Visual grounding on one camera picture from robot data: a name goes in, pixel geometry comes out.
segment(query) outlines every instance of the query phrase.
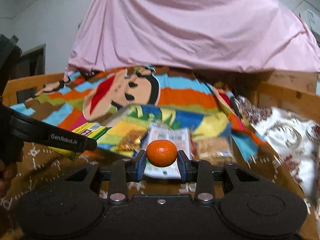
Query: food wrapper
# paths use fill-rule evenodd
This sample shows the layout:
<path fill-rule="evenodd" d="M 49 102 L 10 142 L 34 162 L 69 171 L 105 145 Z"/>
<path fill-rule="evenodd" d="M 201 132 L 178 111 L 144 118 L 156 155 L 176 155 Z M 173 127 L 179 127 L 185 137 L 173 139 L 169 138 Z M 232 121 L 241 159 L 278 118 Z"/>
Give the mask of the food wrapper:
<path fill-rule="evenodd" d="M 213 166 L 223 166 L 226 162 L 235 162 L 231 138 L 215 137 L 196 142 L 197 158 L 206 160 Z"/>
<path fill-rule="evenodd" d="M 178 130 L 169 130 L 164 127 L 160 127 L 158 124 L 151 123 L 149 133 L 145 142 L 142 145 L 142 149 L 146 150 L 147 146 L 155 140 L 168 140 L 174 143 L 177 150 L 183 150 L 186 156 L 192 160 L 191 147 L 190 147 L 190 133 L 188 128 L 182 128 Z M 177 160 L 170 166 L 159 168 L 152 165 L 147 161 L 147 166 L 144 171 L 144 175 L 155 179 L 180 179 L 180 173 L 178 169 Z"/>
<path fill-rule="evenodd" d="M 87 122 L 81 126 L 79 126 L 78 128 L 72 130 L 72 132 L 80 134 L 80 135 L 84 135 L 86 137 L 98 140 L 102 135 L 104 135 L 109 129 L 111 129 L 110 127 L 105 127 L 105 126 L 101 126 L 97 123 L 93 123 L 93 122 Z M 69 151 L 69 150 L 64 150 L 64 149 L 60 149 L 60 148 L 56 148 L 56 147 L 51 147 L 48 146 L 49 149 L 64 155 L 65 157 L 67 157 L 68 159 L 74 161 L 76 159 L 77 156 L 81 155 L 82 153 L 77 153 L 74 151 Z"/>
<path fill-rule="evenodd" d="M 140 147 L 141 140 L 147 134 L 145 130 L 131 130 L 118 144 L 117 151 L 133 151 Z"/>

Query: finger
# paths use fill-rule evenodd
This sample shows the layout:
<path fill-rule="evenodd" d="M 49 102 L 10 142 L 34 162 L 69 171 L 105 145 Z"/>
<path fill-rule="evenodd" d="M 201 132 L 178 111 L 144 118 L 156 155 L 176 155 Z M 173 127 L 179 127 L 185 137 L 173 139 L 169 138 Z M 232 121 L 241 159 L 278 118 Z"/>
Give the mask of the finger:
<path fill-rule="evenodd" d="M 0 171 L 4 171 L 5 170 L 5 164 L 2 160 L 0 160 Z"/>
<path fill-rule="evenodd" d="M 3 172 L 3 178 L 4 179 L 13 179 L 18 174 L 18 167 L 16 163 L 10 163 L 6 166 L 4 172 Z"/>
<path fill-rule="evenodd" d="M 11 187 L 11 180 L 0 179 L 0 198 L 7 195 L 8 189 Z"/>
<path fill-rule="evenodd" d="M 19 154 L 19 158 L 18 158 L 18 162 L 22 162 L 23 161 L 23 149 L 21 149 L 21 152 Z"/>

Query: orange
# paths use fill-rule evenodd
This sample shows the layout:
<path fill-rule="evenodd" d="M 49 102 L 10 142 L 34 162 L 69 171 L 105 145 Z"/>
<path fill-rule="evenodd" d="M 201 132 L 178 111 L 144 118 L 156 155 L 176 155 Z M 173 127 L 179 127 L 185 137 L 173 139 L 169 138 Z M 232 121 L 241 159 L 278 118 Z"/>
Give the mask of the orange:
<path fill-rule="evenodd" d="M 146 155 L 152 165 L 163 168 L 175 162 L 178 152 L 173 142 L 156 140 L 148 145 Z"/>

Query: pink sheet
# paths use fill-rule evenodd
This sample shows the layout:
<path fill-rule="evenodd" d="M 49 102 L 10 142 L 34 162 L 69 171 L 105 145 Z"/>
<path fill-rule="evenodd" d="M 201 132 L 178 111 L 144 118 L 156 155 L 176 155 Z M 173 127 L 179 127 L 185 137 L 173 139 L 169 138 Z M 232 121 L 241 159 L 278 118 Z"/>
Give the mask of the pink sheet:
<path fill-rule="evenodd" d="M 145 64 L 319 72 L 320 49 L 278 0 L 93 0 L 67 71 Z"/>

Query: black circular pad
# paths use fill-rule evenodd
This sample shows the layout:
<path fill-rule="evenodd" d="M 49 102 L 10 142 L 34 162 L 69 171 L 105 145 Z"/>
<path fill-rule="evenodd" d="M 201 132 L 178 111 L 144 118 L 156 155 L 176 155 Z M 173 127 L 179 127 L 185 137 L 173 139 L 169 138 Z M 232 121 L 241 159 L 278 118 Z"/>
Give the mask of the black circular pad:
<path fill-rule="evenodd" d="M 100 197 L 83 188 L 73 192 L 31 192 L 20 200 L 17 216 L 23 232 L 53 238 L 85 231 L 102 212 Z"/>
<path fill-rule="evenodd" d="M 281 198 L 273 195 L 257 195 L 249 200 L 248 207 L 257 215 L 275 216 L 284 210 L 285 204 Z"/>
<path fill-rule="evenodd" d="M 262 238 L 297 232 L 307 214 L 303 200 L 289 191 L 230 192 L 222 199 L 220 209 L 237 230 Z"/>

